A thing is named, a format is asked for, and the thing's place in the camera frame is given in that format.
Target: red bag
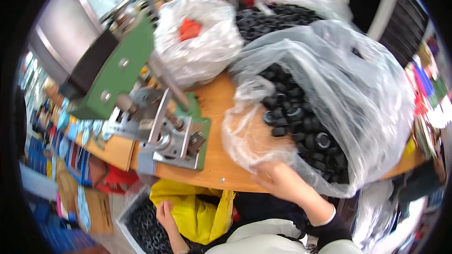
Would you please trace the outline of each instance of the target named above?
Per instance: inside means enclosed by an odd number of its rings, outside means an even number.
[[[200,30],[201,30],[200,24],[196,23],[193,20],[185,18],[184,22],[179,28],[180,42],[192,39],[193,37],[197,37],[199,35]]]

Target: green machine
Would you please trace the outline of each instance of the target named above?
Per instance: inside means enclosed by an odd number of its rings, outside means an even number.
[[[70,100],[67,110],[78,119],[108,119],[105,133],[139,141],[139,162],[202,170],[211,120],[201,117],[194,94],[181,91],[154,51],[150,8],[132,16],[125,6],[104,17],[108,27],[60,86]],[[161,87],[143,83],[144,66]],[[177,104],[173,110],[171,100]]]

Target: plastic bag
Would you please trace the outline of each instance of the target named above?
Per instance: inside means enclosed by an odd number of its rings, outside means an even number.
[[[271,3],[296,4],[314,10],[321,17],[329,20],[341,20],[350,23],[353,18],[353,14],[344,0],[255,0],[254,6],[266,14],[274,14],[272,10],[265,6]]]
[[[182,88],[217,76],[242,49],[234,8],[223,0],[173,0],[159,14],[155,50]],[[202,27],[197,37],[180,42],[185,18]]]
[[[394,190],[390,179],[372,183],[359,196],[353,242],[361,249],[370,249],[391,231],[396,204],[389,201]]]
[[[289,137],[271,136],[259,102],[274,88],[256,75],[273,63],[290,71],[344,151],[349,184],[328,183],[298,156]],[[383,45],[345,24],[320,20],[264,35],[244,48],[230,71],[239,87],[234,108],[225,112],[222,140],[243,168],[280,159],[320,194],[349,198],[399,162],[413,122],[410,83]]]

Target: green metal frame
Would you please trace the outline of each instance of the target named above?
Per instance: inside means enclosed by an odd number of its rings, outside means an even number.
[[[150,20],[144,14],[136,20],[137,25],[107,59],[87,95],[79,102],[72,102],[69,111],[74,117],[107,120],[115,108],[118,94],[129,94],[132,90],[141,69],[154,50],[154,29]],[[121,59],[128,61],[124,68],[119,65]],[[101,98],[104,91],[110,94],[108,101]]]

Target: metal handle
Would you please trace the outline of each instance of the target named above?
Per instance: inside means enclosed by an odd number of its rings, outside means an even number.
[[[150,54],[146,66],[164,87],[171,90],[173,93],[173,99],[184,112],[187,112],[190,108],[189,99],[179,88],[177,82],[173,79],[171,74],[165,69],[159,55],[155,51],[152,51]]]

